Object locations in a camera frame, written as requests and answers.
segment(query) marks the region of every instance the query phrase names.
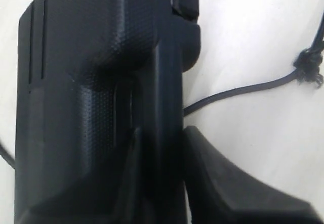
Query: groove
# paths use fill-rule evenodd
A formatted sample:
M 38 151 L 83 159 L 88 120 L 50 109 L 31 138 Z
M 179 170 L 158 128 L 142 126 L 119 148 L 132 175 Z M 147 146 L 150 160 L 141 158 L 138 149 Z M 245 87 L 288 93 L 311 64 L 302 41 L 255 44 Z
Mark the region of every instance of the groove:
M 33 68 L 33 47 L 34 47 L 34 2 L 31 4 L 30 17 L 30 46 L 29 46 L 29 84 L 32 82 L 32 68 Z
M 47 52 L 47 19 L 48 19 L 48 0 L 44 0 L 44 16 L 43 16 L 43 41 L 42 41 L 42 79 L 46 72 L 46 52 Z

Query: knot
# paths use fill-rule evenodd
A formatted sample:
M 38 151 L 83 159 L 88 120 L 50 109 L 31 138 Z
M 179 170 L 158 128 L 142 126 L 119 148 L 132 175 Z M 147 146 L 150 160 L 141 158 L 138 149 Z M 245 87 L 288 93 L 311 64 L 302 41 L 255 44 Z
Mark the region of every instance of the knot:
M 303 50 L 294 66 L 297 68 L 297 79 L 299 82 L 316 82 L 318 88 L 324 83 L 323 76 L 319 73 L 323 61 L 321 52 L 312 51 L 311 49 Z

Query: black rubber cord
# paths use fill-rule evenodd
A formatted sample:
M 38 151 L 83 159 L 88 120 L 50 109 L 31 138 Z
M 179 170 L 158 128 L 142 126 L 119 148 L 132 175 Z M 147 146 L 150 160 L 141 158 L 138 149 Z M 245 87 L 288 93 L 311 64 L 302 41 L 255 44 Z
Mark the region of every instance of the black rubber cord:
M 0 155 L 13 169 L 15 169 L 15 160 L 8 151 L 6 151 L 2 142 L 0 142 Z
M 309 49 L 303 50 L 299 54 L 297 60 L 294 62 L 294 66 L 296 67 L 296 70 L 293 71 L 291 74 L 275 81 L 239 87 L 218 94 L 214 94 L 212 96 L 199 100 L 198 102 L 186 107 L 183 110 L 184 116 L 188 116 L 189 114 L 201 109 L 202 107 L 214 103 L 216 101 L 227 99 L 237 95 L 272 89 L 275 87 L 285 85 L 295 79 L 297 79 L 299 82 L 316 82 L 318 88 L 320 88 L 324 83 L 324 78 L 319 73 L 320 71 L 319 66 L 323 61 L 323 57 L 321 55 L 322 51 L 324 50 L 323 38 L 324 38 L 324 13 L 312 46 Z

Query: white background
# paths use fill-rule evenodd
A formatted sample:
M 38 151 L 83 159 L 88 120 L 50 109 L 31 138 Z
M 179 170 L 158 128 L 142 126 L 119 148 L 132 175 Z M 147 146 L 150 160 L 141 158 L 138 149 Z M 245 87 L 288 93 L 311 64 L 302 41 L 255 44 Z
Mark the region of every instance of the white background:
M 0 0 L 0 139 L 12 154 L 18 21 L 31 1 Z M 323 11 L 324 0 L 200 0 L 202 49 L 184 74 L 185 105 L 293 71 Z M 243 170 L 324 215 L 324 88 L 292 82 L 216 102 L 185 123 Z M 13 223 L 13 203 L 14 172 L 0 159 L 0 223 Z

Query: black plastic object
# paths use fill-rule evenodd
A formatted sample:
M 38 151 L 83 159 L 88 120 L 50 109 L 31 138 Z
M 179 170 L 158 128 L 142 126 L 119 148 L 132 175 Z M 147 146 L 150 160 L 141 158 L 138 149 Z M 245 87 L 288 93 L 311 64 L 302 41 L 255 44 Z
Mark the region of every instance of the black plastic object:
M 197 23 L 171 0 L 34 0 L 18 47 L 15 223 L 112 221 L 110 194 L 123 186 L 111 158 L 138 128 L 138 208 L 145 220 L 185 224 L 177 153 Z
M 190 126 L 184 173 L 192 223 L 322 223 L 309 203 L 249 176 Z

